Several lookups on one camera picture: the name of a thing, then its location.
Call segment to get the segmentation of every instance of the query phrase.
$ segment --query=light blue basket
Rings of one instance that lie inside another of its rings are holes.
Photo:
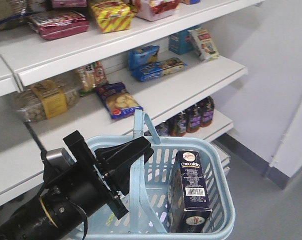
[[[89,240],[223,240],[233,230],[235,210],[223,168],[215,148],[205,140],[190,137],[159,137],[149,116],[135,111],[134,133],[144,134],[144,122],[148,126],[154,150],[144,165],[143,157],[131,167],[130,193],[123,199],[129,213],[117,220],[107,205],[89,218]],[[97,148],[110,147],[132,140],[132,136],[102,135],[86,142],[94,152]],[[198,151],[201,157],[208,195],[213,210],[202,233],[167,233],[166,192],[174,158],[178,150]],[[83,226],[69,235],[80,240]]]

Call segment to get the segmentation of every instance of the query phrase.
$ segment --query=blue package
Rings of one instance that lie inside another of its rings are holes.
[[[121,119],[134,114],[136,109],[143,109],[126,90],[123,82],[106,84],[95,88],[112,119]]]
[[[169,58],[165,61],[158,61],[136,68],[132,76],[141,82],[156,79],[168,74],[176,73],[186,64],[177,57]]]
[[[188,30],[197,29],[199,27],[200,27],[199,25],[196,25],[170,35],[169,50],[178,55],[183,55],[185,53],[192,51],[194,48],[191,43]]]
[[[157,62],[159,46],[146,46],[129,52],[129,70],[139,66]]]

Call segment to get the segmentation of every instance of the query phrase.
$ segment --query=snack package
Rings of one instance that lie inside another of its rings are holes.
[[[141,82],[156,79],[180,71],[186,64],[177,57],[158,61],[136,68],[132,76]]]
[[[182,3],[191,5],[191,4],[198,4],[201,0],[181,0]]]
[[[219,57],[219,52],[206,29],[200,27],[189,30],[189,33],[200,60],[209,61]]]
[[[23,25],[28,16],[49,10],[49,0],[0,0],[0,31]]]
[[[129,52],[129,70],[139,66],[157,62],[159,46],[146,46]]]
[[[45,40],[53,40],[87,31],[89,22],[76,11],[52,10],[32,15],[29,24]]]
[[[95,61],[85,66],[78,67],[75,72],[82,81],[80,95],[83,96],[92,92],[95,87],[108,84],[101,61]]]
[[[200,233],[212,214],[200,154],[176,153],[167,192],[169,232]]]
[[[95,90],[112,119],[125,118],[133,115],[136,109],[143,109],[126,90],[123,82],[97,86]]]
[[[126,0],[132,6],[136,16],[148,21],[155,21],[173,15],[179,0]]]
[[[86,7],[86,0],[51,0],[54,8]]]
[[[12,95],[13,109],[27,122],[55,117],[79,100],[81,83],[72,71],[30,85]]]
[[[197,28],[199,28],[199,25],[171,34],[169,36],[169,50],[178,55],[192,51],[194,48],[188,30]]]
[[[96,19],[101,32],[109,33],[131,28],[134,13],[122,1],[116,0],[90,0],[91,15]]]

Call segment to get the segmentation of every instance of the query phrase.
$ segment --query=blue snack box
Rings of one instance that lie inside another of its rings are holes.
[[[157,62],[159,46],[146,46],[129,52],[129,70],[139,66]]]
[[[169,232],[200,233],[212,213],[198,151],[176,153],[167,193]]]
[[[199,27],[200,27],[199,25],[196,25],[170,35],[169,50],[178,55],[183,55],[185,53],[192,51],[194,48],[191,43],[188,30],[197,29]]]
[[[140,66],[133,70],[132,76],[140,82],[145,82],[152,79],[176,73],[181,70],[186,64],[177,57],[169,58],[165,61]]]

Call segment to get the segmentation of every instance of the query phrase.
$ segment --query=chocolate box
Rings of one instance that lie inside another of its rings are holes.
[[[212,213],[197,151],[179,150],[170,176],[168,222],[171,233],[200,233]]]

